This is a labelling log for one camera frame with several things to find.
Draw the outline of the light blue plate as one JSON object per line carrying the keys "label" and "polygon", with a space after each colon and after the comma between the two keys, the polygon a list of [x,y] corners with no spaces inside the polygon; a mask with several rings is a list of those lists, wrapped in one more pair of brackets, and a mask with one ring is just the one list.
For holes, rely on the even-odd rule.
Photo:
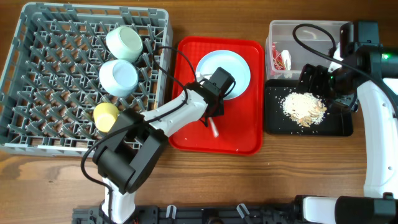
{"label": "light blue plate", "polygon": [[226,100],[231,100],[242,95],[251,81],[251,72],[245,59],[230,50],[216,50],[206,54],[196,68],[197,80],[210,79],[215,70],[221,67],[230,73],[236,81],[234,87],[230,87]]}

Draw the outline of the white plastic fork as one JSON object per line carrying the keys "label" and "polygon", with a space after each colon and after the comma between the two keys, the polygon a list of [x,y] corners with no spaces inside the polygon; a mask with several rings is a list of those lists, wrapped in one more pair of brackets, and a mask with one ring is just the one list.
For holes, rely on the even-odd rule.
{"label": "white plastic fork", "polygon": [[212,117],[209,117],[208,120],[209,120],[209,123],[210,123],[210,126],[211,126],[211,131],[212,131],[212,133],[213,133],[213,136],[214,136],[215,138],[217,138],[217,137],[219,136],[219,132],[218,132],[218,129],[217,129],[217,127],[216,127],[216,124],[215,124],[215,122],[213,121]]}

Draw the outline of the red snack wrapper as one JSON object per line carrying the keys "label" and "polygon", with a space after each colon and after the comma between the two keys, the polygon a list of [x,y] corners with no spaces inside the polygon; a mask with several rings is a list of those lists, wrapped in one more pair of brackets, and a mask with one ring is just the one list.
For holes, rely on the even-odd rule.
{"label": "red snack wrapper", "polygon": [[276,49],[275,43],[272,44],[272,63],[276,70],[285,70],[285,64],[281,53]]}

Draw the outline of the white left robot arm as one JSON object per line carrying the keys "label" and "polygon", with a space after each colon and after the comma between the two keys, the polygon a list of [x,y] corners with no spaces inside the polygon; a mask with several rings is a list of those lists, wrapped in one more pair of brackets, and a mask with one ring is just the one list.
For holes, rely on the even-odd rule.
{"label": "white left robot arm", "polygon": [[152,173],[169,137],[184,126],[221,116],[224,97],[236,84],[218,67],[210,78],[187,83],[181,94],[163,106],[142,113],[122,112],[97,145],[93,162],[108,198],[101,209],[108,223],[124,223],[135,211],[136,191]]}

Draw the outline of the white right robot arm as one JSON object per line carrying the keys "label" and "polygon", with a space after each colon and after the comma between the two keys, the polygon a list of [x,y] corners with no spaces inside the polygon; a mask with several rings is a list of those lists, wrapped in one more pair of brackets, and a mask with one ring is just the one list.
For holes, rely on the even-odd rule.
{"label": "white right robot arm", "polygon": [[328,54],[304,44],[307,51],[337,63],[337,68],[306,64],[297,90],[340,100],[356,95],[366,137],[363,197],[298,195],[294,219],[308,223],[397,223],[397,49],[379,40],[378,23],[354,21],[341,26],[340,41]]}

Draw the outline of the yellow plastic cup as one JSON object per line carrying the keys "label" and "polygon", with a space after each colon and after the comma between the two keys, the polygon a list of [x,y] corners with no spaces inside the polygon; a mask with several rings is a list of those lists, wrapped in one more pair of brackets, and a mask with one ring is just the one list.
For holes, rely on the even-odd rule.
{"label": "yellow plastic cup", "polygon": [[93,111],[96,128],[104,133],[109,132],[119,116],[118,108],[112,103],[100,103]]}

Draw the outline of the green bowl with food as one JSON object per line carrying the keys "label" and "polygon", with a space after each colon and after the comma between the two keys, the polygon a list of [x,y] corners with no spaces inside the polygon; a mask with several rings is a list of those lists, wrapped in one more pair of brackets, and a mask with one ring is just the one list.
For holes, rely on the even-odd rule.
{"label": "green bowl with food", "polygon": [[133,64],[126,60],[110,60],[99,70],[99,82],[110,95],[125,97],[138,85],[138,73]]}

